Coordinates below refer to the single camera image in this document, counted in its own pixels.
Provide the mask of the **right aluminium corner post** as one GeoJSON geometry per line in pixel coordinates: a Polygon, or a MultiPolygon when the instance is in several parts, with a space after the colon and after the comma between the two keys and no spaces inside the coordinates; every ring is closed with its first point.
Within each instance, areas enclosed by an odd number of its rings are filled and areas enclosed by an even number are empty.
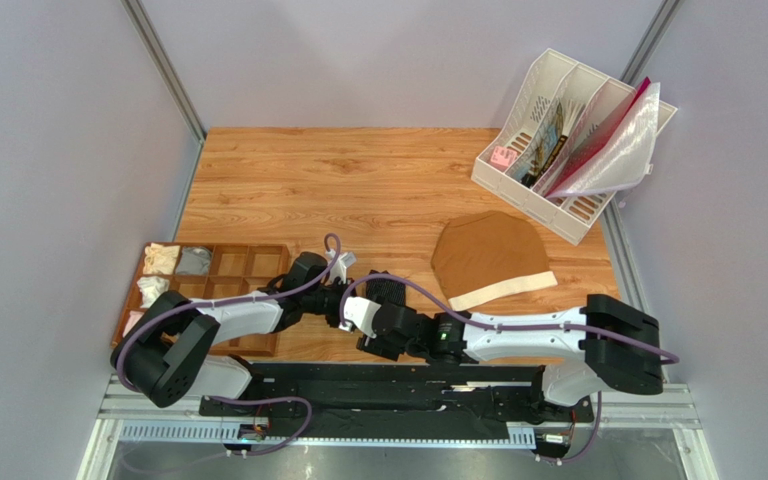
{"type": "Polygon", "coordinates": [[[683,0],[663,0],[660,3],[622,72],[620,80],[623,83],[633,85],[643,77],[651,57],[683,4],[683,0]]]}

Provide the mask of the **wooden compartment tray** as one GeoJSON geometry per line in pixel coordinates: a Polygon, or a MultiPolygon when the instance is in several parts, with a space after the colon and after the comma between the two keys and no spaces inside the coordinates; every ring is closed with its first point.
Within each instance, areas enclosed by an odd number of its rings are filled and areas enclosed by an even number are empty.
{"type": "Polygon", "coordinates": [[[189,299],[212,300],[241,296],[263,288],[272,278],[284,273],[288,269],[288,265],[289,250],[284,245],[149,242],[142,248],[128,288],[128,295],[112,336],[111,346],[115,348],[123,339],[123,328],[130,311],[135,310],[143,313],[147,311],[147,308],[140,307],[141,295],[136,285],[136,281],[142,277],[160,276],[170,280],[169,290],[175,290],[189,299]],[[178,245],[181,249],[194,246],[205,247],[213,253],[210,271],[206,276],[175,275],[174,273],[171,275],[145,275],[142,273],[144,248],[151,243],[178,245]]]}

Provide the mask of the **left aluminium corner post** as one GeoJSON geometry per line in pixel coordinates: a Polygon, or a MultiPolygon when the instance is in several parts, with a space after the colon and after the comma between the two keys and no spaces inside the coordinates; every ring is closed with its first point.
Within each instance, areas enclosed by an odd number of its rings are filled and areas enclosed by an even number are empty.
{"type": "Polygon", "coordinates": [[[163,45],[146,7],[139,0],[122,0],[121,4],[169,90],[185,124],[196,141],[203,145],[206,141],[207,130],[163,45]]]}

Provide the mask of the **clear bubble plastic folder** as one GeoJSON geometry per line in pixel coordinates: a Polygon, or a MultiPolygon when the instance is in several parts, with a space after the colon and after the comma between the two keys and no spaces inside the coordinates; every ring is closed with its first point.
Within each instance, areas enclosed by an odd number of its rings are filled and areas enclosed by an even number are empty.
{"type": "Polygon", "coordinates": [[[626,190],[648,174],[659,130],[661,84],[652,82],[634,102],[609,143],[551,198],[626,190]]]}

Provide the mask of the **aluminium rail frame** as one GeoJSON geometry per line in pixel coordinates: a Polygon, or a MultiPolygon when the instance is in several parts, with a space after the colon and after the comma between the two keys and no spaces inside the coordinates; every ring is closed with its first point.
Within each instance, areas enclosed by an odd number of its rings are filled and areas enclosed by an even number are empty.
{"type": "MultiPolygon", "coordinates": [[[[610,256],[615,262],[615,272],[624,299],[634,306],[645,304],[639,285],[628,242],[622,231],[620,208],[616,201],[606,205],[600,219],[610,256]]],[[[104,398],[100,414],[95,422],[88,446],[79,468],[80,479],[109,479],[117,467],[123,452],[120,444],[164,443],[199,444],[212,448],[227,440],[240,426],[238,417],[201,417],[195,403],[186,400],[180,407],[165,412],[135,405],[129,394],[117,395],[117,382],[112,380],[104,398]]],[[[693,404],[691,391],[685,384],[668,384],[663,394],[652,397],[633,397],[623,393],[604,393],[600,403],[593,408],[599,415],[600,431],[615,437],[627,435],[654,440],[659,432],[667,439],[669,448],[666,459],[679,476],[686,479],[714,479],[717,474],[706,444],[702,424],[693,404]]],[[[503,450],[523,453],[530,439],[528,425],[514,422],[506,436],[499,440],[406,439],[349,433],[338,437],[304,433],[295,446],[323,447],[329,453],[347,449],[367,452],[378,449],[431,449],[431,450],[503,450]]]]}

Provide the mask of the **white plastic file rack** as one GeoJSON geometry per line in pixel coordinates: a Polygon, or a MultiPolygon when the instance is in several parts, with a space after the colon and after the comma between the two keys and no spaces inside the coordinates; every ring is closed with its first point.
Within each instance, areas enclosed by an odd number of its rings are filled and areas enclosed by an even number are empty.
{"type": "Polygon", "coordinates": [[[576,148],[636,89],[553,49],[530,66],[497,137],[476,157],[471,179],[572,245],[611,193],[551,196],[576,148]]]}

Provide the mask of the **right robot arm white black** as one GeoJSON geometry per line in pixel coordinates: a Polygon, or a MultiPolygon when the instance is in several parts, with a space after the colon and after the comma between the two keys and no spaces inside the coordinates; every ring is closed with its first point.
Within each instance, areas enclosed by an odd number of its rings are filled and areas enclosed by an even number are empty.
{"type": "Polygon", "coordinates": [[[658,321],[613,297],[591,294],[582,307],[522,316],[441,312],[433,317],[388,301],[350,297],[341,321],[362,332],[360,350],[428,364],[497,359],[556,359],[532,380],[538,403],[571,407],[603,390],[634,395],[663,391],[658,321]]]}

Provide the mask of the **grey rolled underwear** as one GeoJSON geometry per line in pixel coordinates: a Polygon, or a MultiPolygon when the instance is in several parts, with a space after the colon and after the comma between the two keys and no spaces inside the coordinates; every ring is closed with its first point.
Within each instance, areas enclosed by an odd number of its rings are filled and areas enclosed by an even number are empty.
{"type": "Polygon", "coordinates": [[[212,251],[205,247],[183,247],[174,274],[206,276],[210,271],[212,259],[212,251]]]}

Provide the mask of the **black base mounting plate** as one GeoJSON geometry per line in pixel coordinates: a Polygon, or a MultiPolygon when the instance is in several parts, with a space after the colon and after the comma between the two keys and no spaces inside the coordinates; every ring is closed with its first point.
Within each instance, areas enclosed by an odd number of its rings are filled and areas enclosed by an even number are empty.
{"type": "Polygon", "coordinates": [[[593,400],[552,406],[538,400],[542,368],[523,365],[254,363],[238,393],[226,381],[218,394],[198,394],[196,414],[237,420],[238,438],[259,427],[269,439],[502,440],[508,424],[590,426],[593,400]]]}

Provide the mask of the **aluminium corner post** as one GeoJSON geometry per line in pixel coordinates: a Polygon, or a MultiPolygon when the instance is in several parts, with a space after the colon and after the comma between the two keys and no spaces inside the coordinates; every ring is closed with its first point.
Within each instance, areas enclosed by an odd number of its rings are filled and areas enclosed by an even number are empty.
{"type": "Polygon", "coordinates": [[[663,0],[660,3],[622,72],[620,80],[623,83],[633,85],[643,77],[651,57],[683,4],[683,0],[663,0]]]}
{"type": "Polygon", "coordinates": [[[121,4],[169,90],[185,124],[196,141],[203,145],[206,141],[207,130],[163,45],[146,7],[139,0],[122,0],[121,4]]]}

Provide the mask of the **cream rolled underwear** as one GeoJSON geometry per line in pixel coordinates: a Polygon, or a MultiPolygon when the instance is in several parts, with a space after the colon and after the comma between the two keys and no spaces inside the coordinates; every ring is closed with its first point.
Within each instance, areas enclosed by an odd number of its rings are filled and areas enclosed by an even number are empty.
{"type": "Polygon", "coordinates": [[[181,247],[151,243],[144,248],[142,273],[145,275],[171,275],[174,273],[181,247]]]}

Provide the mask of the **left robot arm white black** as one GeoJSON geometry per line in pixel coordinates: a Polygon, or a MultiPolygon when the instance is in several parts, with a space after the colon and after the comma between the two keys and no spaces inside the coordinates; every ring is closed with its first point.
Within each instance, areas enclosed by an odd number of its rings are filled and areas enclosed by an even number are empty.
{"type": "Polygon", "coordinates": [[[347,270],[355,261],[352,252],[304,252],[264,290],[238,297],[189,299],[169,290],[115,347],[110,364],[128,389],[159,408],[186,395],[238,398],[252,380],[247,364],[229,354],[214,354],[212,348],[282,332],[306,314],[322,316],[337,327],[347,270]]]}

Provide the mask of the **red plastic folder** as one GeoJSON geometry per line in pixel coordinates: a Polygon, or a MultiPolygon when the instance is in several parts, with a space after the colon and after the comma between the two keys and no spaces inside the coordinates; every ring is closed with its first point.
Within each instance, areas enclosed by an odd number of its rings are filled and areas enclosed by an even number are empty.
{"type": "Polygon", "coordinates": [[[585,164],[608,143],[634,102],[647,90],[651,80],[645,77],[635,91],[607,80],[591,97],[576,122],[569,140],[542,175],[534,190],[551,198],[561,185],[571,180],[585,164]]]}

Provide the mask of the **white rolled underwear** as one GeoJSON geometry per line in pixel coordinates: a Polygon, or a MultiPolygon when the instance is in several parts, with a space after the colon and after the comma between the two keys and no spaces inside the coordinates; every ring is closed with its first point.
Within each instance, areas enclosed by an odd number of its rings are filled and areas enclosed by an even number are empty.
{"type": "Polygon", "coordinates": [[[141,295],[140,307],[149,308],[160,295],[170,288],[170,280],[160,276],[142,277],[136,281],[141,295]]]}

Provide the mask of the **black striped underwear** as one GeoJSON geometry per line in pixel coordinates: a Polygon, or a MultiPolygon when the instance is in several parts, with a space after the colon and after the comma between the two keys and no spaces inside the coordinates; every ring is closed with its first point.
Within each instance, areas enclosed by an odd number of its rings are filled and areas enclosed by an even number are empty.
{"type": "Polygon", "coordinates": [[[379,305],[406,306],[406,286],[395,280],[371,279],[365,283],[365,297],[379,305]]]}

